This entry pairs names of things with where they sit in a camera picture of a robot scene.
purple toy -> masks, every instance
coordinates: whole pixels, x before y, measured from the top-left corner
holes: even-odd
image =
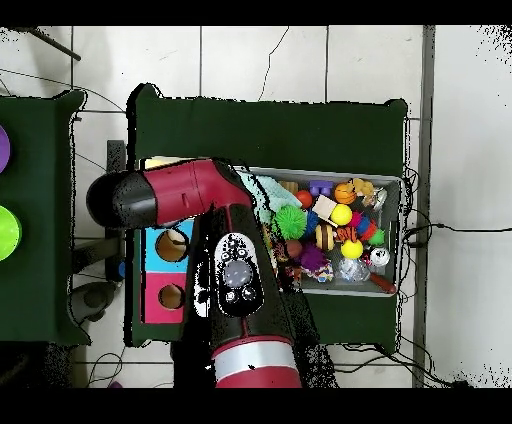
[[[302,246],[302,252],[296,259],[302,268],[311,272],[327,265],[324,253],[316,247],[313,243],[305,243]]]
[[[329,197],[331,195],[331,190],[334,183],[331,181],[322,181],[322,180],[316,180],[316,181],[310,181],[309,182],[309,192],[313,197],[319,196],[320,194],[323,194],[326,197]]]
[[[11,145],[7,133],[0,125],[0,172],[2,172],[9,162],[11,156]]]

green circle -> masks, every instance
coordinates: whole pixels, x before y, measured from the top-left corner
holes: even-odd
[[[16,250],[21,240],[21,224],[9,210],[0,206],[0,261]]]

orange ball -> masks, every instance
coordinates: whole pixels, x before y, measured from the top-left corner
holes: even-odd
[[[313,204],[313,196],[307,190],[299,190],[295,197],[300,200],[304,209],[309,208]]]
[[[334,190],[334,198],[338,203],[343,205],[350,205],[356,200],[356,193],[350,190],[347,183],[338,184]]]

wooden block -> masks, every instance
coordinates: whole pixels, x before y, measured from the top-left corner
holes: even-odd
[[[293,181],[278,181],[279,184],[283,186],[286,190],[288,190],[294,196],[299,191],[299,184],[294,183]]]
[[[323,194],[318,196],[316,199],[315,205],[313,206],[313,212],[316,212],[318,217],[325,222],[331,224],[334,228],[338,228],[338,224],[335,224],[329,218],[331,217],[331,213],[333,209],[336,207],[337,203],[325,197]]]

dark green table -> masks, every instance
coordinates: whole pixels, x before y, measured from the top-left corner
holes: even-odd
[[[152,156],[214,156],[257,167],[402,175],[403,100],[384,105],[247,103],[166,99],[158,93],[154,86],[141,84],[128,101],[129,166]],[[136,232],[134,244],[138,242]],[[140,322],[140,262],[135,253],[133,342],[175,340],[177,326]],[[307,299],[322,343],[380,343],[394,351],[396,296],[308,294]]]
[[[53,99],[0,97],[12,157],[0,174],[0,204],[20,220],[22,240],[0,261],[0,340],[86,344],[67,312],[72,275],[70,122],[80,91]]]

